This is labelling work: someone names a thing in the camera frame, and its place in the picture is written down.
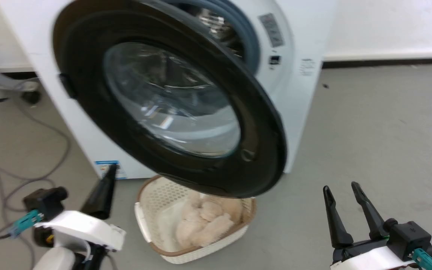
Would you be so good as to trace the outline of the grey rubber door gasket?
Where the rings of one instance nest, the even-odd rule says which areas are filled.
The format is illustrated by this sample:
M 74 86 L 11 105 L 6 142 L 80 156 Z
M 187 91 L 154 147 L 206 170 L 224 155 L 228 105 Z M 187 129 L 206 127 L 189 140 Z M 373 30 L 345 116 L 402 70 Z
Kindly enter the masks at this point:
M 196 15 L 199 8 L 212 10 L 227 19 L 241 37 L 244 45 L 244 59 L 237 58 L 247 65 L 253 75 L 257 74 L 260 64 L 260 43 L 252 23 L 243 10 L 237 7 L 235 0 L 163 0 L 163 2 L 183 10 L 195 17 L 196 20 L 198 20 Z

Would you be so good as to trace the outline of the grey label sticker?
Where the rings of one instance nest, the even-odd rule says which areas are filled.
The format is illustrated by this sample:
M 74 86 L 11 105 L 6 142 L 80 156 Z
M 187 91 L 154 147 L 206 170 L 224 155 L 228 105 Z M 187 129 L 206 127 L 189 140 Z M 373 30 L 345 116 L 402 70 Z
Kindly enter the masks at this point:
M 258 17 L 260 22 L 262 23 L 263 28 L 266 31 L 266 34 L 269 37 L 271 47 L 277 48 L 283 46 L 284 39 L 281 33 L 281 29 L 277 23 L 277 20 L 273 13 L 262 14 Z

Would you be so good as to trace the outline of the black round washing machine door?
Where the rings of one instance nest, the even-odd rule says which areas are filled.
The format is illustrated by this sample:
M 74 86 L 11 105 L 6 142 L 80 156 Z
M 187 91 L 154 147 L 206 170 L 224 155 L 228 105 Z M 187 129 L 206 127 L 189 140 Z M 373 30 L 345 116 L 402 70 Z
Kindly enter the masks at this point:
M 155 173 L 226 198 L 256 197 L 281 179 L 278 110 L 194 16 L 162 0 L 74 0 L 55 20 L 53 48 L 70 98 Z

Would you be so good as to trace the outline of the cream plastic laundry basket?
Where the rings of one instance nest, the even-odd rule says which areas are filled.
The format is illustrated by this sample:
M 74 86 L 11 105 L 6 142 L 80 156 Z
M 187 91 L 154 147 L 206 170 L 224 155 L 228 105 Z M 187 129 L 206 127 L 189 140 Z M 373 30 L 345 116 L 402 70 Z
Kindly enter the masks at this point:
M 190 247 L 177 252 L 167 252 L 161 249 L 157 225 L 157 215 L 164 209 L 185 202 L 189 188 L 181 186 L 162 176 L 156 175 L 148 179 L 139 190 L 134 204 L 134 213 L 145 241 L 164 260 L 172 264 L 185 264 L 215 253 L 235 241 L 238 241 L 247 231 L 257 213 L 255 198 L 242 199 L 243 212 L 241 221 L 226 233 L 222 239 L 207 247 Z

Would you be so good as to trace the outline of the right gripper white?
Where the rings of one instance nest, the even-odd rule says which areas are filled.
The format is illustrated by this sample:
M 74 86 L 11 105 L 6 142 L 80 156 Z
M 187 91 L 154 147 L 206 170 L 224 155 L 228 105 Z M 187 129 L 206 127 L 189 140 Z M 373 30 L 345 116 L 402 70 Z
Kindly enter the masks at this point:
M 324 186 L 326 217 L 331 246 L 334 248 L 330 270 L 406 270 L 415 265 L 412 256 L 418 247 L 412 244 L 410 249 L 404 249 L 404 258 L 394 253 L 391 250 L 393 245 L 387 246 L 386 239 L 383 239 L 389 233 L 384 229 L 381 215 L 359 183 L 353 181 L 351 187 L 365 215 L 371 240 L 353 242 L 353 237 L 347 233 L 338 214 L 336 200 L 329 186 Z

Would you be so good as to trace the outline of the white front-load washing machine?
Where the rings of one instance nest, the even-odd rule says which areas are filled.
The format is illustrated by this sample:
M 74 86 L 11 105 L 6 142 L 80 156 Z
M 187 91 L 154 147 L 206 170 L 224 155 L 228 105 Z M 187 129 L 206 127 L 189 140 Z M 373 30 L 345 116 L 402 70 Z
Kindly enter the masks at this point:
M 57 24 L 56 20 L 73 2 L 79 3 L 78 0 L 0 0 L 0 12 L 98 176 L 101 177 L 95 161 L 117 160 L 127 179 L 151 178 L 154 171 L 103 134 L 77 102 L 70 99 L 59 79 L 57 46 L 53 38 L 55 29 L 62 24 Z M 254 76 L 281 115 L 288 141 L 288 158 L 283 171 L 290 173 L 322 69 L 338 0 L 235 0 L 235 4 L 248 17 L 259 40 L 259 69 Z M 267 13 L 273 13 L 277 20 L 283 46 L 271 47 L 269 36 L 258 19 Z M 273 55 L 281 56 L 281 63 L 270 70 L 269 57 Z M 315 61 L 313 76 L 300 74 L 301 59 Z

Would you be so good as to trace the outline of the black cart wheel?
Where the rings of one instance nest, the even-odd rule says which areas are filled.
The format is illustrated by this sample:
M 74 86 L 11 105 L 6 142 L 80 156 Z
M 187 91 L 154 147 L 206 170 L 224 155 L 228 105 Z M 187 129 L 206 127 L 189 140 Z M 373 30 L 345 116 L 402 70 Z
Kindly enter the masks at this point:
M 35 91 L 25 91 L 20 94 L 20 98 L 29 106 L 34 106 L 41 101 L 41 92 L 38 90 Z

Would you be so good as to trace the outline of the steel washing machine drum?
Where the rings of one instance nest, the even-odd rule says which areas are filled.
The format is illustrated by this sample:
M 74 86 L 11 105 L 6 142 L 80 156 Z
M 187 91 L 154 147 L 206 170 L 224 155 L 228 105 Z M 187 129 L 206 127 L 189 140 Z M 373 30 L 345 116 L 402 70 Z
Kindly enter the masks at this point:
M 202 7 L 197 11 L 196 17 L 209 29 L 210 34 L 214 38 L 221 41 L 240 59 L 245 58 L 245 46 L 242 43 L 241 37 L 227 19 L 219 16 L 212 10 Z

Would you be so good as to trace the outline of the small printed text sticker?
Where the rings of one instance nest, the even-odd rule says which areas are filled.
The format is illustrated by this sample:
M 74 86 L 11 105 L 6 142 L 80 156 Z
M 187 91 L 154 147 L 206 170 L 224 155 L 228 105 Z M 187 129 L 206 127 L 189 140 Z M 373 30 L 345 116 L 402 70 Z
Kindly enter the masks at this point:
M 301 59 L 299 72 L 302 76 L 313 76 L 316 63 L 312 58 Z

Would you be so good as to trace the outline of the beige plush toy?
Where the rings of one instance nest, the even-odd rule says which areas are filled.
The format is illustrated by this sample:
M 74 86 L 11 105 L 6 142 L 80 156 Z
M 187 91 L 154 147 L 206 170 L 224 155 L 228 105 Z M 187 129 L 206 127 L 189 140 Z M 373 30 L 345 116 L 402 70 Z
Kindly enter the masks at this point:
M 221 198 L 189 191 L 181 211 L 175 238 L 182 249 L 205 247 L 240 223 L 243 205 L 240 199 Z

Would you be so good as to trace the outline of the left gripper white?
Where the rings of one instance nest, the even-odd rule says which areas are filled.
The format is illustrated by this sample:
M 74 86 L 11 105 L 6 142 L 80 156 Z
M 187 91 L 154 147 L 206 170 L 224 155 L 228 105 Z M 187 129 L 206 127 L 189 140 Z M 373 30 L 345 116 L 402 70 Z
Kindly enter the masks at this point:
M 106 174 L 93 188 L 84 202 L 81 212 L 65 210 L 49 222 L 38 222 L 36 227 L 51 228 L 78 239 L 120 251 L 125 243 L 126 231 L 104 220 L 113 206 L 118 166 L 111 164 Z

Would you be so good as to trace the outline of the white cloth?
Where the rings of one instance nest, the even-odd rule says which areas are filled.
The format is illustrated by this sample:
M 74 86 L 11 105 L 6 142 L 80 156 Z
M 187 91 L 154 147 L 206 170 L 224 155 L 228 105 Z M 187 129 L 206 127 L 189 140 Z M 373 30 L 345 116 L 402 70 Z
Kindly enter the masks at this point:
M 156 218 L 160 237 L 160 247 L 167 252 L 181 250 L 176 237 L 177 227 L 182 220 L 182 204 L 173 205 L 162 210 Z

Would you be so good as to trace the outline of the blue energy label sticker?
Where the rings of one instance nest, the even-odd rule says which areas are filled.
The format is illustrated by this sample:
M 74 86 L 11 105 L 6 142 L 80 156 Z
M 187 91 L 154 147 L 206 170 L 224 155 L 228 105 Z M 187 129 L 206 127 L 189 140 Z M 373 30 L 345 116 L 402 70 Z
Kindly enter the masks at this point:
M 127 179 L 126 173 L 122 169 L 122 166 L 120 165 L 118 160 L 100 160 L 100 161 L 95 161 L 94 163 L 101 177 L 104 177 L 107 174 L 110 166 L 115 165 L 117 167 L 115 171 L 115 178 L 118 180 Z

